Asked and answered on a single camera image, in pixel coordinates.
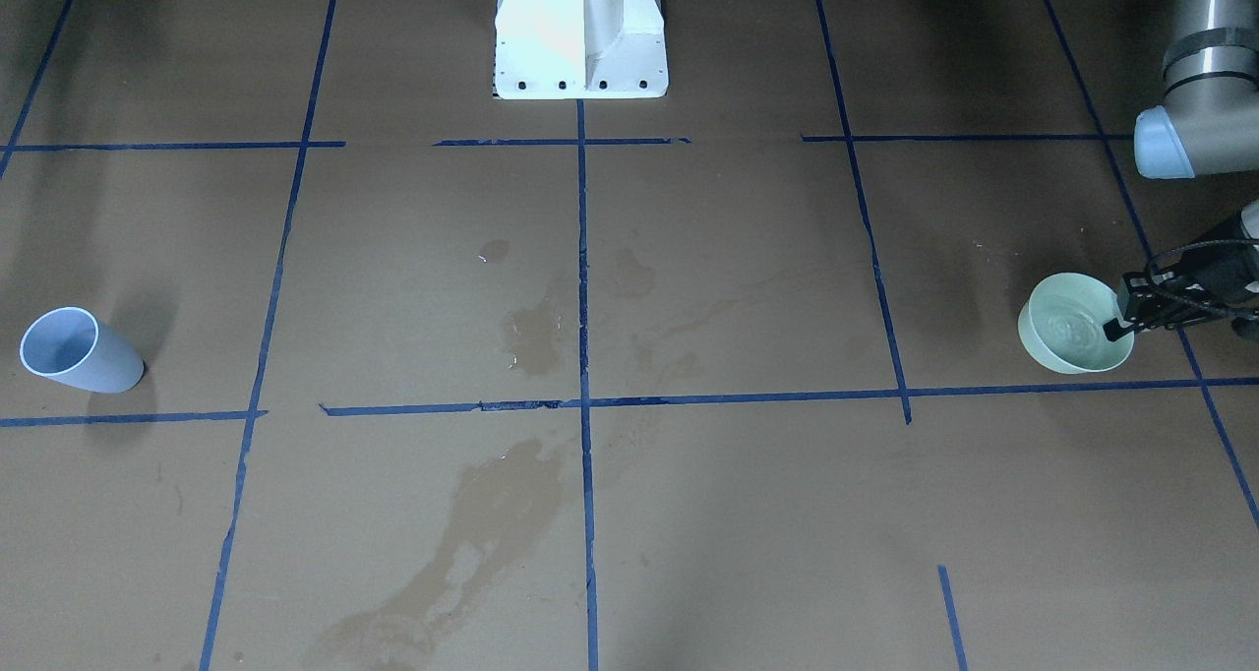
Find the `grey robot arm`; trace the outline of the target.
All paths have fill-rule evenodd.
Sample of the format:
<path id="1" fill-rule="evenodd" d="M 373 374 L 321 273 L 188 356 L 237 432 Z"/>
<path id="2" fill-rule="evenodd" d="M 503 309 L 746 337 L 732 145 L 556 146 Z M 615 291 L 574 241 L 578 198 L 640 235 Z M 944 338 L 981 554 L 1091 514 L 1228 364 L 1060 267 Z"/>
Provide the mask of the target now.
<path id="1" fill-rule="evenodd" d="M 1165 94 L 1138 115 L 1136 167 L 1152 181 L 1251 172 L 1258 162 L 1256 0 L 1173 0 Z M 1121 342 L 1152 330 L 1228 321 L 1256 339 L 1256 204 L 1124 276 L 1105 322 Z"/>

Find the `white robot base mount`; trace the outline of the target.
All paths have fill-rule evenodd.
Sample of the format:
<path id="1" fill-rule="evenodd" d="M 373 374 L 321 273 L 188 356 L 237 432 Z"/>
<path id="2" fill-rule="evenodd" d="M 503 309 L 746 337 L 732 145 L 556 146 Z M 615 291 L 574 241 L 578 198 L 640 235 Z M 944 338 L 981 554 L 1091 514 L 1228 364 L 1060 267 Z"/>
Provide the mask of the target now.
<path id="1" fill-rule="evenodd" d="M 504 99 L 657 98 L 670 70 L 662 0 L 499 0 Z"/>

